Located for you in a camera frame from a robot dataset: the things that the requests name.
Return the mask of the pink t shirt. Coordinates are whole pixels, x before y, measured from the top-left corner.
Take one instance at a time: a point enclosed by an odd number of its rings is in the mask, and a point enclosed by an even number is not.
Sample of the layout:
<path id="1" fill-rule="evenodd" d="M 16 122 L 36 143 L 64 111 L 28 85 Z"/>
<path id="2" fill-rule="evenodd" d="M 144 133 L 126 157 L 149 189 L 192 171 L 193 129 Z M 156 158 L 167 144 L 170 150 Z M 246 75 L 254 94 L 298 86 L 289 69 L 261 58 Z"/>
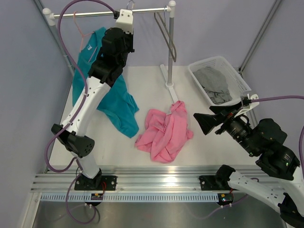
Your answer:
<path id="1" fill-rule="evenodd" d="M 183 101 L 173 103 L 168 112 L 150 109 L 144 122 L 145 131 L 135 141 L 135 147 L 150 154 L 154 162 L 175 160 L 185 143 L 194 136 L 188 128 L 188 113 Z"/>

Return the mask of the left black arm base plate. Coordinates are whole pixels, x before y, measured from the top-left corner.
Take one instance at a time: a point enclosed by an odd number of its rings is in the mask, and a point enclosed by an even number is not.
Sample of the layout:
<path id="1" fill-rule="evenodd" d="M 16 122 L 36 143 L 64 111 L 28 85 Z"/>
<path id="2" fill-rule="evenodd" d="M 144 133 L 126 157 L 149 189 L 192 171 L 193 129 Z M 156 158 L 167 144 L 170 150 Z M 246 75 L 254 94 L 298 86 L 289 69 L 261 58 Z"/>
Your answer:
<path id="1" fill-rule="evenodd" d="M 83 175 L 77 178 L 74 190 L 78 191 L 115 191 L 117 185 L 117 177 L 114 175 L 101 175 L 93 179 Z"/>

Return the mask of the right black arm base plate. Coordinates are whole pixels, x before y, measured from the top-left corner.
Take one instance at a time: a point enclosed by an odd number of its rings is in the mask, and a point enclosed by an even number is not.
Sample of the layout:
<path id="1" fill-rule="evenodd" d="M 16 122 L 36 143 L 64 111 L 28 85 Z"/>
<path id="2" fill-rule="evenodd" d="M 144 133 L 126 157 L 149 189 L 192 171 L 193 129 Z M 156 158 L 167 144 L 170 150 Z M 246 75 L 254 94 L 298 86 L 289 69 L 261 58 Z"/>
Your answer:
<path id="1" fill-rule="evenodd" d="M 216 175 L 199 176 L 201 190 L 238 190 L 235 188 L 231 188 L 228 185 L 229 180 L 229 177 L 220 177 Z"/>

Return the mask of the cream hanger with metal hook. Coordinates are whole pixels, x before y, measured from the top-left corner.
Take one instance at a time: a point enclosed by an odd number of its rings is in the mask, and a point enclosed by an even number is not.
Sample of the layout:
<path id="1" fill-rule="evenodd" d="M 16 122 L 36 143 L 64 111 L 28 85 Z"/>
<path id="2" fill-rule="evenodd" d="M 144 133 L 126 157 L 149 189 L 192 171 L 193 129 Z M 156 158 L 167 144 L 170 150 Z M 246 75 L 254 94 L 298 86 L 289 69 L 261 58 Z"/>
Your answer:
<path id="1" fill-rule="evenodd" d="M 126 9 L 130 10 L 130 11 L 133 11 L 134 6 L 135 6 L 135 1 L 134 0 L 129 0 L 127 2 L 127 5 L 126 5 Z"/>

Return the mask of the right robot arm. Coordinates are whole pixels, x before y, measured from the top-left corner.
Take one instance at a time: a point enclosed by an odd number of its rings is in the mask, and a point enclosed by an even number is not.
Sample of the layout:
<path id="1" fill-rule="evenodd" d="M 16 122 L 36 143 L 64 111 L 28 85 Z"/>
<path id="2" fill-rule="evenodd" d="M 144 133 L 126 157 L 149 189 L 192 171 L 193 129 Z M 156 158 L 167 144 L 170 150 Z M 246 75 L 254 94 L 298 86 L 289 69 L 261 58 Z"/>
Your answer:
<path id="1" fill-rule="evenodd" d="M 265 203 L 281 219 L 294 228 L 304 226 L 304 179 L 303 168 L 295 153 L 284 146 L 287 134 L 271 118 L 262 119 L 251 128 L 244 115 L 258 105 L 258 100 L 243 98 L 231 106 L 211 106 L 210 114 L 195 113 L 193 116 L 205 135 L 214 127 L 220 135 L 227 132 L 250 157 L 257 157 L 256 165 L 269 177 L 276 178 L 282 190 L 269 188 L 247 178 L 234 168 L 222 165 L 213 176 L 201 175 L 200 184 L 208 189 L 240 190 Z"/>

